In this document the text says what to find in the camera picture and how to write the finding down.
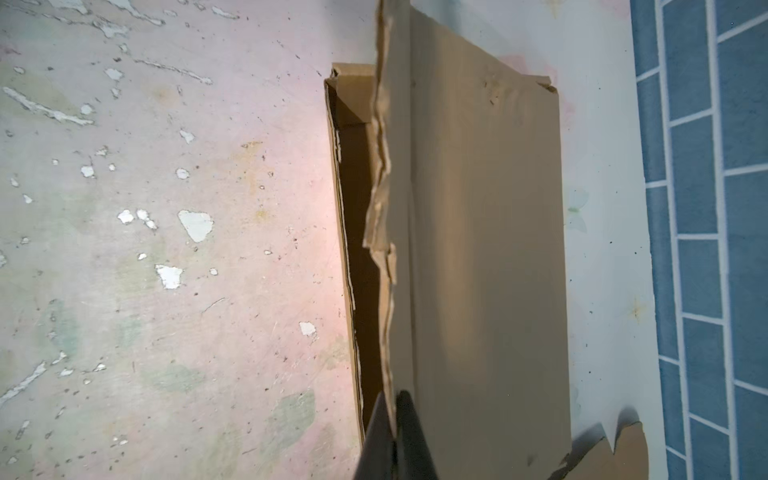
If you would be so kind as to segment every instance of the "blue tile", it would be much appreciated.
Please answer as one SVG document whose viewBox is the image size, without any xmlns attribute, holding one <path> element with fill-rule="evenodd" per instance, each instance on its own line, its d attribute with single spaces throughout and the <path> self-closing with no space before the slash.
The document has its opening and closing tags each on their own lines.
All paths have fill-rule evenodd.
<svg viewBox="0 0 768 480">
<path fill-rule="evenodd" d="M 725 179 L 736 378 L 768 388 L 768 172 Z"/>
<path fill-rule="evenodd" d="M 683 329 L 688 409 L 727 429 L 723 327 L 684 319 Z"/>
<path fill-rule="evenodd" d="M 669 480 L 687 480 L 688 478 L 685 471 L 685 460 L 671 452 L 667 452 L 667 471 L 670 475 Z"/>
<path fill-rule="evenodd" d="M 723 33 L 768 12 L 766 0 L 715 0 L 717 33 Z"/>
<path fill-rule="evenodd" d="M 726 168 L 768 162 L 766 45 L 768 22 L 718 45 L 723 161 Z"/>
<path fill-rule="evenodd" d="M 768 396 L 736 387 L 739 472 L 742 480 L 766 477 Z"/>
<path fill-rule="evenodd" d="M 693 450 L 694 478 L 696 480 L 730 478 L 728 435 L 691 419 L 690 447 Z"/>
<path fill-rule="evenodd" d="M 636 75 L 659 65 L 656 48 L 656 1 L 630 0 L 632 14 L 632 42 L 634 43 L 634 70 Z"/>
<path fill-rule="evenodd" d="M 661 127 L 661 93 L 659 75 L 637 83 L 637 107 L 640 111 L 640 141 L 643 147 L 645 181 L 663 180 L 664 131 Z"/>
<path fill-rule="evenodd" d="M 717 233 L 712 117 L 671 128 L 678 233 Z"/>
<path fill-rule="evenodd" d="M 685 452 L 683 434 L 683 403 L 680 400 L 680 369 L 669 362 L 659 362 L 661 376 L 661 407 L 664 413 L 664 438 L 667 445 Z"/>
<path fill-rule="evenodd" d="M 648 205 L 650 261 L 656 297 L 656 339 L 661 355 L 677 359 L 677 325 L 672 284 L 672 246 L 667 188 L 648 188 L 645 190 L 645 198 Z"/>
<path fill-rule="evenodd" d="M 670 119 L 710 107 L 707 15 L 704 0 L 674 0 L 664 6 Z"/>
<path fill-rule="evenodd" d="M 680 240 L 680 293 L 685 313 L 720 318 L 717 240 Z"/>
</svg>

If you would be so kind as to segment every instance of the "paint chip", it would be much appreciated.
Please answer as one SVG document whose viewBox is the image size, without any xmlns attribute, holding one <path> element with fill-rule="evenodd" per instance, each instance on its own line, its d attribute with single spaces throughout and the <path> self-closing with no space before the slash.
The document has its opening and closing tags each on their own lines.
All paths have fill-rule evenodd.
<svg viewBox="0 0 768 480">
<path fill-rule="evenodd" d="M 194 140 L 194 135 L 188 131 L 179 130 L 179 135 L 187 142 L 187 145 L 191 144 L 192 140 Z"/>
<path fill-rule="evenodd" d="M 304 336 L 311 336 L 317 333 L 317 329 L 311 322 L 299 322 L 299 328 Z"/>
<path fill-rule="evenodd" d="M 225 12 L 224 10 L 222 10 L 221 8 L 218 8 L 218 7 L 211 7 L 210 10 L 213 13 L 215 13 L 216 15 L 219 15 L 219 16 L 224 17 L 224 18 L 229 18 L 231 20 L 237 20 L 238 18 L 240 18 L 239 15 L 235 15 L 235 14 L 232 14 L 232 13 L 229 13 L 229 12 Z"/>
<path fill-rule="evenodd" d="M 181 274 L 184 272 L 184 269 L 160 264 L 155 265 L 154 269 L 163 283 L 163 288 L 166 290 L 179 288 L 179 285 L 181 285 Z"/>
<path fill-rule="evenodd" d="M 139 210 L 136 210 L 136 216 L 139 217 L 139 220 L 144 222 L 144 225 L 151 228 L 152 230 L 157 230 L 157 224 L 154 222 L 154 220 L 149 218 L 149 212 L 140 208 Z"/>
<path fill-rule="evenodd" d="M 88 9 L 83 5 L 83 0 L 48 0 L 54 8 L 71 8 L 83 15 L 88 14 Z"/>
<path fill-rule="evenodd" d="M 61 123 L 70 121 L 73 124 L 80 125 L 81 127 L 84 125 L 92 125 L 94 123 L 92 120 L 86 120 L 84 118 L 75 117 L 73 115 L 67 115 L 63 111 L 52 110 L 45 105 L 40 105 L 39 103 L 26 98 L 23 94 L 18 93 L 13 88 L 3 87 L 2 90 L 6 95 L 16 100 L 19 104 L 22 105 L 23 108 L 26 108 L 33 114 L 43 114 L 46 117 L 53 118 L 54 120 Z"/>
<path fill-rule="evenodd" d="M 123 78 L 123 72 L 116 70 L 114 68 L 107 68 L 106 70 L 104 70 L 104 73 L 107 74 L 107 76 L 114 81 L 120 81 L 120 79 Z"/>
<path fill-rule="evenodd" d="M 178 217 L 184 229 L 195 243 L 205 240 L 205 237 L 214 229 L 213 219 L 205 212 L 181 210 Z"/>
<path fill-rule="evenodd" d="M 123 225 L 128 225 L 130 222 L 134 221 L 134 216 L 131 215 L 130 210 L 123 210 L 118 214 L 118 218 L 121 222 L 123 222 Z"/>
<path fill-rule="evenodd" d="M 56 360 L 54 360 L 53 362 L 51 362 L 51 365 L 56 365 L 57 363 L 59 363 L 60 361 L 62 361 L 65 358 L 67 358 L 67 354 L 64 353 L 64 352 L 59 352 L 58 353 L 58 358 Z"/>
</svg>

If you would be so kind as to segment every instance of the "cardboard piece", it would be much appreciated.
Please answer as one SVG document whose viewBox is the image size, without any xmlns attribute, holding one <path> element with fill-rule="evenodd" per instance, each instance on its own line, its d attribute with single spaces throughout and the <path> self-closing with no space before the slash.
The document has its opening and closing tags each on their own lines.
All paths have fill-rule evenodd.
<svg viewBox="0 0 768 480">
<path fill-rule="evenodd" d="M 377 25 L 376 65 L 326 80 L 361 433 L 377 386 L 393 431 L 407 389 L 440 478 L 548 478 L 571 447 L 557 92 L 406 0 Z"/>
<path fill-rule="evenodd" d="M 624 427 L 616 438 L 616 452 L 603 437 L 564 480 L 648 480 L 648 445 L 639 422 Z"/>
</svg>

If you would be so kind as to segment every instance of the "corrugated cardboard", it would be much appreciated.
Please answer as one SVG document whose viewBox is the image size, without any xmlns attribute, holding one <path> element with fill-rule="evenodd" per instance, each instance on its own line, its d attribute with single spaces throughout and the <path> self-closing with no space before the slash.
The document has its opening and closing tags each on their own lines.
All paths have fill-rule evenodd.
<svg viewBox="0 0 768 480">
<path fill-rule="evenodd" d="M 571 448 L 557 93 L 405 0 L 377 25 L 372 71 L 326 81 L 361 431 L 375 386 L 393 430 L 407 389 L 440 478 L 547 478 Z"/>
</svg>

